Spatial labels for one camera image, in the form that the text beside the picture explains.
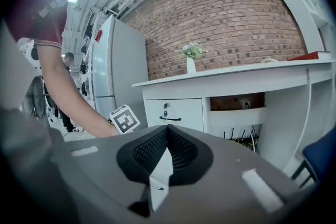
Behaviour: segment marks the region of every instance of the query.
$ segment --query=white desk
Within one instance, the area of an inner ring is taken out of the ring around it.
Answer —
[[[142,87],[148,126],[176,124],[221,136],[228,124],[262,124],[260,155],[283,170],[295,152],[324,133],[335,60],[257,63],[134,84]],[[265,92],[265,108],[210,111],[210,97]],[[169,121],[160,119],[164,111]]]

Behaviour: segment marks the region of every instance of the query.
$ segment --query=power outlet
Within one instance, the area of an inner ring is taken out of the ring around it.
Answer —
[[[241,100],[241,107],[242,107],[242,109],[250,109],[251,108],[251,101],[250,100]]]

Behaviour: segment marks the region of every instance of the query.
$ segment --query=white refrigerator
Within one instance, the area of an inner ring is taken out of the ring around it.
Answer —
[[[100,39],[93,43],[91,55],[90,95],[94,107],[108,119],[111,111],[126,104],[141,122],[138,128],[145,128],[142,89],[132,87],[134,83],[148,81],[145,36],[114,16],[100,30]]]

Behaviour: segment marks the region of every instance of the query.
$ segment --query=drawer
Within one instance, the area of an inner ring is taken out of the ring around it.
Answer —
[[[202,99],[171,99],[144,100],[148,127],[155,125],[174,124],[182,127],[203,131]],[[167,119],[181,119],[179,121],[163,120],[167,111]]]

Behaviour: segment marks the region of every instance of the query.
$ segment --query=drawer handle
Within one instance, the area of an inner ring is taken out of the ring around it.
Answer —
[[[181,121],[182,120],[181,118],[178,118],[178,119],[167,119],[167,118],[164,118],[163,116],[160,116],[160,119],[161,120],[167,120],[167,121]]]

